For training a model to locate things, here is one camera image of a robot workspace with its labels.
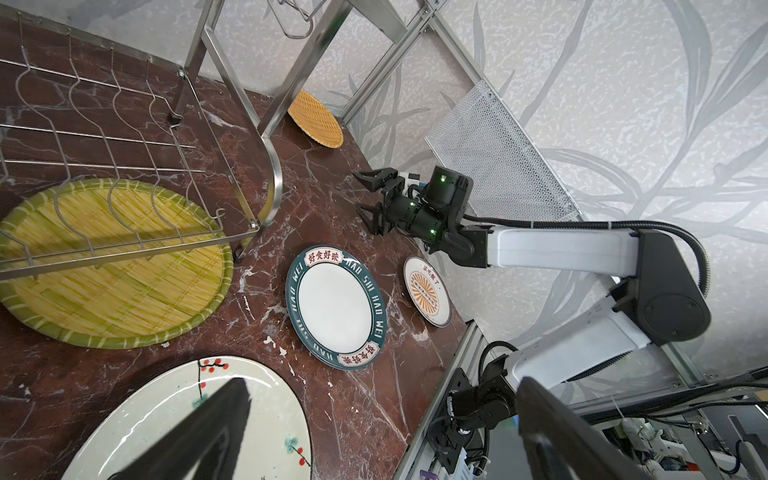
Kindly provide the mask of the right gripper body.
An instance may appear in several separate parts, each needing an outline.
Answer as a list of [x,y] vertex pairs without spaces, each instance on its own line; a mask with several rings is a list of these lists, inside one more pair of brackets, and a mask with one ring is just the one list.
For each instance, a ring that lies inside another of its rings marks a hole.
[[382,228],[396,227],[421,240],[429,252],[473,252],[461,224],[473,180],[445,167],[435,167],[428,183],[405,188],[397,176],[382,190]]

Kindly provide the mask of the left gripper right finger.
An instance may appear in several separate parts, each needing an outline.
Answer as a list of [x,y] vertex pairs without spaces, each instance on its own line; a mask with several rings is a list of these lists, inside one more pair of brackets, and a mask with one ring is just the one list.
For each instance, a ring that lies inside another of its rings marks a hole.
[[523,378],[515,403],[534,479],[649,477],[535,379]]

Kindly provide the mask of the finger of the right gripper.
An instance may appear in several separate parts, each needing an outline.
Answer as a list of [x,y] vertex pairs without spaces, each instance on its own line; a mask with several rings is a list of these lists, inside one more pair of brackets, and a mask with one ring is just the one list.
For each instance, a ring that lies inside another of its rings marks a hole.
[[390,181],[399,177],[399,172],[391,167],[371,171],[356,171],[353,177],[369,192],[383,189]]
[[386,219],[383,215],[383,205],[381,203],[377,203],[374,206],[356,204],[355,211],[370,234],[383,236],[387,233]]

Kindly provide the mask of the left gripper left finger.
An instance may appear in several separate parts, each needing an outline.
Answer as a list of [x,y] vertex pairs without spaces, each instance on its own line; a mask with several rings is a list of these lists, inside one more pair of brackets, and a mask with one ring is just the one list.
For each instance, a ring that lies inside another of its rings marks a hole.
[[251,397],[242,378],[229,380],[200,407],[113,479],[231,479],[234,477]]

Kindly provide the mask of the steel dish rack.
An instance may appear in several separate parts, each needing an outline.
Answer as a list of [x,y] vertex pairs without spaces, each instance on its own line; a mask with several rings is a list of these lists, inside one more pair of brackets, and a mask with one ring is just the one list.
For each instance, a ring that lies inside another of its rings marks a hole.
[[[281,161],[273,134],[296,100],[321,56],[351,13],[372,23],[391,42],[411,32],[388,1],[323,1],[300,9],[309,30],[306,43],[265,115],[256,112],[228,59],[216,27],[223,3],[207,1],[194,29],[184,63],[173,66],[175,91],[164,96],[149,77],[125,79],[125,59],[146,69],[166,61],[132,47],[27,12],[3,6],[1,63],[13,76],[13,94],[29,122],[1,125],[1,178],[16,173],[52,189],[54,217],[62,237],[41,246],[22,239],[9,222],[1,224],[1,277],[12,280],[161,254],[229,245],[235,259],[278,212],[284,192]],[[184,141],[193,120],[207,118],[196,89],[200,68],[211,60],[225,90],[245,120],[248,133],[267,157],[266,198],[253,207],[219,140],[216,162],[196,168],[198,148]],[[106,181],[114,190],[133,181],[150,189],[150,211],[159,226],[132,227],[127,207],[111,191],[107,216],[114,235],[89,234],[63,207],[64,196],[86,179]]]

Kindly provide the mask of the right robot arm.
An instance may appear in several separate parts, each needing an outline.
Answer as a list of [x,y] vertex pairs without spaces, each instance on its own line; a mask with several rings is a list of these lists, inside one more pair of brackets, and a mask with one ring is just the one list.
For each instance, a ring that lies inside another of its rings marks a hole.
[[[467,211],[472,180],[437,167],[427,182],[392,168],[359,171],[381,194],[359,206],[374,235],[398,230],[429,254],[475,269],[552,270],[552,291],[580,303],[570,320],[503,355],[482,354],[478,382],[448,396],[447,422],[467,434],[494,428],[515,412],[527,378],[546,388],[602,370],[650,345],[685,342],[710,326],[709,260],[687,230],[664,222],[576,222],[477,217]],[[583,305],[586,299],[591,306]]]

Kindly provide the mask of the cream floral plate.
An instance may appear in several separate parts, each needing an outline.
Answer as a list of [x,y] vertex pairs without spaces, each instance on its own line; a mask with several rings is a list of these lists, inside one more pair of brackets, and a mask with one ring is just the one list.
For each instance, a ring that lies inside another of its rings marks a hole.
[[110,477],[236,378],[244,380],[251,403],[233,477],[311,478],[311,439],[298,398],[269,367],[236,356],[193,360],[149,381],[91,434],[63,477]]

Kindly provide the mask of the right orange sunburst plate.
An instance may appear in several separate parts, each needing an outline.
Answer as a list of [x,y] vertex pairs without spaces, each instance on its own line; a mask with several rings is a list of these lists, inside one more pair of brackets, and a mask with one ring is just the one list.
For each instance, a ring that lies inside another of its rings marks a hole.
[[406,291],[422,317],[435,327],[447,327],[451,317],[450,299],[434,267],[420,257],[408,257],[403,265],[403,278]]

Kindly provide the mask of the orange woven plate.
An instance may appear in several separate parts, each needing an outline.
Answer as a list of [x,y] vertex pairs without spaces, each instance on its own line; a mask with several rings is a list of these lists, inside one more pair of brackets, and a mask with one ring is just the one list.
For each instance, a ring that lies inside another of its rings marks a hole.
[[327,148],[340,148],[344,143],[342,129],[333,114],[316,97],[300,91],[288,109],[298,127],[312,140]]

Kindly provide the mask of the green rim white plate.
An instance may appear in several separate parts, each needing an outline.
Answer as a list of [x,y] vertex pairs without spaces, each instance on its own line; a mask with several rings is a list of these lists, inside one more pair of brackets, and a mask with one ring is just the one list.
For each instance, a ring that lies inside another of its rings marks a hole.
[[323,364],[361,370],[383,350],[386,300],[373,274],[345,250],[331,245],[303,250],[289,268],[285,298],[299,339]]

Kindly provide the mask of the purple toy fork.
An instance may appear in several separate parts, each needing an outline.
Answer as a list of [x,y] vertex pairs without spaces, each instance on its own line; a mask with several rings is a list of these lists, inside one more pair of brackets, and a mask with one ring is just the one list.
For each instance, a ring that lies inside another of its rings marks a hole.
[[419,479],[420,480],[439,480],[439,476],[436,473],[431,472],[429,470],[420,470]]

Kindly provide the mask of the yellow green woven plate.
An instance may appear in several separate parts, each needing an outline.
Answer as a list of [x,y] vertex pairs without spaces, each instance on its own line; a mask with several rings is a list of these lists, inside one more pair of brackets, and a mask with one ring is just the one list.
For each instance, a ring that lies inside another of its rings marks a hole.
[[3,270],[220,242],[4,280],[1,303],[27,327],[76,346],[162,343],[197,327],[223,302],[234,268],[223,236],[203,207],[161,186],[94,178],[52,187],[2,219]]

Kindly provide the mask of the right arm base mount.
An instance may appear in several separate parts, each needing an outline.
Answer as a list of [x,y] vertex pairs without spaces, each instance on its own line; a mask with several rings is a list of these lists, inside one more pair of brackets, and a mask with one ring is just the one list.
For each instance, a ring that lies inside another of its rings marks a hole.
[[489,365],[478,385],[472,385],[461,368],[451,375],[425,433],[437,461],[448,473],[456,471],[462,450],[467,454],[483,451],[479,433],[490,432],[517,414],[515,392],[505,374],[504,368]]

